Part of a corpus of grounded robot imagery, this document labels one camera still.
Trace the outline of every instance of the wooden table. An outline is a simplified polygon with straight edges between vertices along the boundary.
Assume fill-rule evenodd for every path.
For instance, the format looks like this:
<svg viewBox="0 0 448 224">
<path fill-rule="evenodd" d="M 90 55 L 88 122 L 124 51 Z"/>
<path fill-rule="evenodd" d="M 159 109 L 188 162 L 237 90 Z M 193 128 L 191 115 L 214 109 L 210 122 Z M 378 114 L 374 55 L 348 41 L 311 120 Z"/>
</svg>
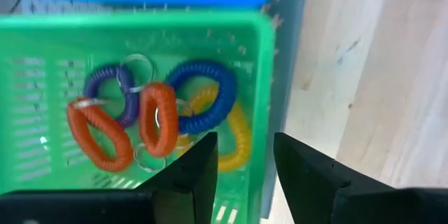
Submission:
<svg viewBox="0 0 448 224">
<path fill-rule="evenodd" d="M 448 0 L 306 0 L 301 29 L 285 131 L 389 185 L 448 186 Z M 292 223 L 280 186 L 268 223 Z"/>
</svg>

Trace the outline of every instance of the orange spiral wristband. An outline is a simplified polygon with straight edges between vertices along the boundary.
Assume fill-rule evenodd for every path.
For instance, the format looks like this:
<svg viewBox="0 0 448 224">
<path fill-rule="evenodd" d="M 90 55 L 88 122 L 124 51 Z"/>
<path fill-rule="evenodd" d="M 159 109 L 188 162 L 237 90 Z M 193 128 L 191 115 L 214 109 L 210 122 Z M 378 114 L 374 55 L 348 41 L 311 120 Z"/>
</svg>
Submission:
<svg viewBox="0 0 448 224">
<path fill-rule="evenodd" d="M 119 126 L 119 124 L 110 117 L 100 106 L 91 105 L 85 108 L 76 108 L 77 102 L 87 100 L 88 98 L 77 98 L 67 106 L 66 115 L 71 133 L 79 147 L 90 158 L 98 168 L 109 172 L 121 172 L 132 162 L 132 147 L 130 138 Z M 88 123 L 105 135 L 115 146 L 117 157 L 112 158 L 98 146 L 90 134 Z"/>
<path fill-rule="evenodd" d="M 159 109 L 160 136 L 155 126 L 155 110 Z M 139 131 L 146 150 L 156 158 L 171 154 L 179 134 L 176 94 L 164 83 L 153 82 L 141 91 Z"/>
</svg>

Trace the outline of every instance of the metal key ring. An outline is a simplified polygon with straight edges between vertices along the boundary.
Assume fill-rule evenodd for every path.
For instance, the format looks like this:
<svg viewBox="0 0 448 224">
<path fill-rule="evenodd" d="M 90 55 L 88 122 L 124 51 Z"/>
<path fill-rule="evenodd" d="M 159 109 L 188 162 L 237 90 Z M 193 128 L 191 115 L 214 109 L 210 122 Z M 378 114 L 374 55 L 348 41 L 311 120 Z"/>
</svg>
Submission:
<svg viewBox="0 0 448 224">
<path fill-rule="evenodd" d="M 92 105 L 105 105 L 110 102 L 111 101 L 107 99 L 91 98 L 83 101 L 78 101 L 73 106 L 75 107 L 75 109 L 84 109 Z"/>
<path fill-rule="evenodd" d="M 154 74 L 155 74 L 155 67 L 154 67 L 154 62 L 151 61 L 150 59 L 148 59 L 145 55 L 139 54 L 139 53 L 134 53 L 131 55 L 126 56 L 121 62 L 120 62 L 120 67 L 124 66 L 126 63 L 134 61 L 134 60 L 141 60 L 144 62 L 149 63 L 150 67 L 151 67 L 151 79 L 148 80 L 147 83 L 145 83 L 144 85 L 140 85 L 138 87 L 130 87 L 128 92 L 131 93 L 135 93 L 135 92 L 141 92 L 148 83 L 150 83 L 151 81 L 153 81 L 154 79 Z M 118 77 L 118 72 L 117 72 L 117 81 L 118 81 L 118 86 L 120 86 L 121 88 L 121 82 L 120 82 L 120 78 Z"/>
<path fill-rule="evenodd" d="M 160 171 L 162 171 L 166 166 L 167 166 L 167 158 L 164 157 L 163 158 L 163 167 L 161 169 L 153 169 L 150 167 L 145 166 L 140 160 L 139 160 L 139 153 L 141 151 L 142 148 L 145 148 L 145 144 L 144 143 L 139 143 L 135 148 L 134 148 L 134 160 L 135 162 L 140 166 L 140 168 L 142 168 L 143 170 L 145 170 L 148 173 L 158 173 Z"/>
<path fill-rule="evenodd" d="M 187 106 L 185 106 L 188 110 L 189 110 L 189 112 L 191 112 L 191 115 L 194 115 L 195 114 L 195 112 L 193 111 L 193 108 L 186 102 L 186 101 L 184 101 L 184 100 L 182 100 L 182 99 L 176 99 L 176 104 L 178 104 L 178 105 L 187 105 Z M 155 109 L 155 114 L 154 114 L 154 116 L 155 116 L 155 124 L 157 125 L 157 128 L 158 129 L 160 129 L 160 123 L 159 123 L 159 108 L 156 108 Z M 182 134 L 182 135 L 179 135 L 178 137 L 188 137 L 188 134 Z"/>
</svg>

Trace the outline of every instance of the green plastic basket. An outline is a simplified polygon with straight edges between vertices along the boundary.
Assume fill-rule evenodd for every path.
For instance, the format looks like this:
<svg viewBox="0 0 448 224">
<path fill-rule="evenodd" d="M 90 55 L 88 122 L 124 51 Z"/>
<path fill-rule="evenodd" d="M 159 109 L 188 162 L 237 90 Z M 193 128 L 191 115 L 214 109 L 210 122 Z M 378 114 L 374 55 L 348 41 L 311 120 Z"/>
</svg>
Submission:
<svg viewBox="0 0 448 224">
<path fill-rule="evenodd" d="M 4 92 L 0 121 L 0 193 L 22 189 L 135 188 L 152 175 L 135 162 L 126 171 L 97 169 L 73 140 L 67 103 L 80 96 L 85 77 L 108 62 L 141 53 L 154 61 L 156 80 L 180 62 L 207 58 L 236 73 L 238 100 L 252 129 L 250 162 L 219 174 L 212 223 L 258 223 L 265 171 L 274 31 L 253 12 L 159 12 L 5 17 L 0 19 L 0 77 Z M 130 64 L 137 80 L 147 80 L 144 64 Z M 210 80 L 188 82 L 178 98 L 188 100 Z M 115 101 L 105 109 L 115 115 L 123 97 L 111 80 L 100 94 Z M 234 148 L 226 122 L 218 126 L 219 151 Z M 100 145 L 111 143 L 92 129 Z M 127 130 L 135 146 L 137 126 Z M 161 161 L 144 158 L 150 166 Z"/>
</svg>

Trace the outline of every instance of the light wood floor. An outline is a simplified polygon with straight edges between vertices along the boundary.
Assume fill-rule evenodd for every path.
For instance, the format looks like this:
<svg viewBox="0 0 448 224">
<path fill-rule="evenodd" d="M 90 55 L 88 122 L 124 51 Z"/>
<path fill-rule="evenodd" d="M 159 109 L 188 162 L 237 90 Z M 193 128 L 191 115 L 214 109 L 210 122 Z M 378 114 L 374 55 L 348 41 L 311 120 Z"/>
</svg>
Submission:
<svg viewBox="0 0 448 224">
<path fill-rule="evenodd" d="M 306 0 L 301 29 L 285 131 L 389 185 L 447 187 L 448 0 Z M 292 223 L 278 184 L 263 222 Z"/>
</svg>

